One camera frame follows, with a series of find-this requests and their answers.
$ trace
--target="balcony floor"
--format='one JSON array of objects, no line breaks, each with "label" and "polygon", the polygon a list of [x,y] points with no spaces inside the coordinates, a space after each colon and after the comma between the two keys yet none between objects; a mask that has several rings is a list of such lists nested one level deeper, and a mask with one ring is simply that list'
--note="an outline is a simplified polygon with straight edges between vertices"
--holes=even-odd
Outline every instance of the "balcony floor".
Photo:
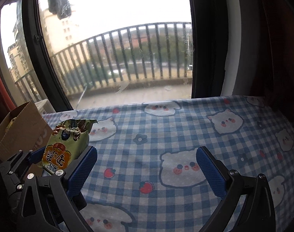
[{"label": "balcony floor", "polygon": [[190,98],[191,85],[168,85],[149,88],[128,89],[120,93],[113,92],[93,96],[86,95],[82,97],[80,102],[79,98],[69,100],[74,109],[87,109],[111,105]]}]

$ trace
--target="gingham pattern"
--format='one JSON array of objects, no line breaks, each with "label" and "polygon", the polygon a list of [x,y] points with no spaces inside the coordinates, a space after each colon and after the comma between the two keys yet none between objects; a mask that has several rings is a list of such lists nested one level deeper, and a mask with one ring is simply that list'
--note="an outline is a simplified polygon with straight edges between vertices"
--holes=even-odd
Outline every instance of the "gingham pattern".
[{"label": "gingham pattern", "polygon": [[[117,125],[115,135],[90,142],[97,148],[98,160],[82,189],[86,201],[126,209],[133,216],[133,222],[128,224],[130,232],[199,231],[220,198],[213,194],[206,181],[192,188],[164,187],[159,181],[159,158],[165,152],[186,151],[204,145],[228,169],[236,169],[242,175],[263,173],[268,179],[277,175],[285,178],[285,194],[275,208],[277,231],[283,231],[294,217],[294,146],[283,152],[275,133],[286,128],[294,141],[294,130],[281,113],[275,113],[269,107],[251,105],[242,96],[226,99],[176,101],[181,109],[168,117],[149,115],[144,112],[142,104],[78,110],[76,119],[113,117]],[[120,112],[113,113],[115,108]],[[241,116],[244,124],[236,133],[219,135],[206,116],[227,108]],[[61,113],[53,113],[43,117],[53,128],[60,122],[60,116]],[[147,135],[147,142],[137,145],[133,141],[137,134]],[[247,154],[252,162],[239,165],[237,157],[242,153]],[[108,167],[116,170],[113,178],[103,175]],[[151,181],[154,191],[140,193],[141,181]],[[233,227],[243,200],[244,197],[226,230]]]}]

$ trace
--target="green snack package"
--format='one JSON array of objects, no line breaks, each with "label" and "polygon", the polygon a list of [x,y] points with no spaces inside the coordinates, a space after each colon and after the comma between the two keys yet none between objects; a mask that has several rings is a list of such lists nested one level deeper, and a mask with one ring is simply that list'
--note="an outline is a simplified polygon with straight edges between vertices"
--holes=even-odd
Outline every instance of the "green snack package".
[{"label": "green snack package", "polygon": [[55,127],[46,146],[42,167],[50,174],[65,169],[89,143],[89,133],[97,120],[68,119]]}]

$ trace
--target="window latch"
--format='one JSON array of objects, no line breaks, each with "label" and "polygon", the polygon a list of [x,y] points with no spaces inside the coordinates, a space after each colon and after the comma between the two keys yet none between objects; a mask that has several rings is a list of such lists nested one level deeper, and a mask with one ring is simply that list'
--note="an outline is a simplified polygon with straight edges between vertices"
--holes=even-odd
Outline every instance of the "window latch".
[{"label": "window latch", "polygon": [[43,36],[34,35],[34,40],[35,40],[36,44],[39,44],[40,40],[42,40],[42,39],[43,39]]}]

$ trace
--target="balcony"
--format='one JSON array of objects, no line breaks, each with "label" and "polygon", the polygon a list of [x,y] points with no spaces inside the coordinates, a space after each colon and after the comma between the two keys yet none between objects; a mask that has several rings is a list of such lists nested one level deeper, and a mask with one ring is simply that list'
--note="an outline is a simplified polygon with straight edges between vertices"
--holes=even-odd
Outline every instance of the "balcony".
[{"label": "balcony", "polygon": [[[191,97],[190,22],[129,26],[77,42],[51,55],[73,108]],[[15,82],[24,100],[45,98],[35,72]]]}]

